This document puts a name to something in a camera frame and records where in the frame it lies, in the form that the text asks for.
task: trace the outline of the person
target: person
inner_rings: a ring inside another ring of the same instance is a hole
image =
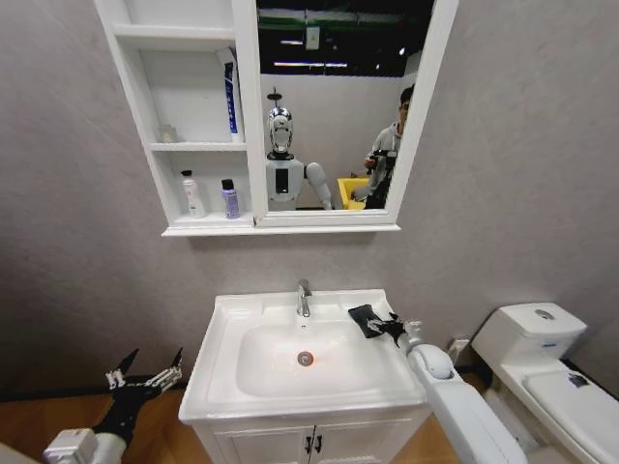
[[[372,153],[364,159],[364,167],[372,171],[369,182],[366,186],[356,188],[353,191],[353,198],[360,200],[366,198],[366,210],[376,210],[385,208],[387,193],[391,184],[391,177],[396,156],[399,151],[399,143],[404,133],[408,108],[413,96],[414,85],[405,88],[399,96],[399,118],[388,128],[382,130],[371,146]],[[383,153],[386,156],[374,156],[374,152]]]

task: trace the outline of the ceiling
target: ceiling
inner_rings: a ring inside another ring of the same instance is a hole
[[[432,0],[257,0],[260,67],[268,74],[399,77],[422,49]],[[319,27],[308,49],[308,27]]]

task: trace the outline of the mirror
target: mirror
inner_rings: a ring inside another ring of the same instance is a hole
[[[256,0],[270,212],[385,207],[432,5]]]

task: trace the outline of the white shelf unit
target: white shelf unit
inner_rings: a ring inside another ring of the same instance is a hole
[[[247,144],[234,142],[151,143],[154,152],[245,152]]]
[[[96,0],[168,221],[165,236],[239,235],[254,228],[247,146],[229,131],[223,66],[235,46],[230,0]],[[171,125],[178,143],[160,143]],[[188,214],[190,169],[207,216]],[[221,180],[232,179],[242,215],[227,219]]]

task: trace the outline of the lotion bottle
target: lotion bottle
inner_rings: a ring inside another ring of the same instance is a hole
[[[223,201],[225,202],[225,216],[228,219],[240,218],[239,198],[234,189],[232,179],[223,179],[221,181],[221,196],[223,196]]]
[[[206,216],[206,211],[200,199],[200,191],[197,187],[197,183],[192,178],[192,172],[188,169],[186,171],[181,171],[181,174],[183,175],[183,189],[185,189],[185,195],[187,196],[190,216],[195,219],[204,218]]]

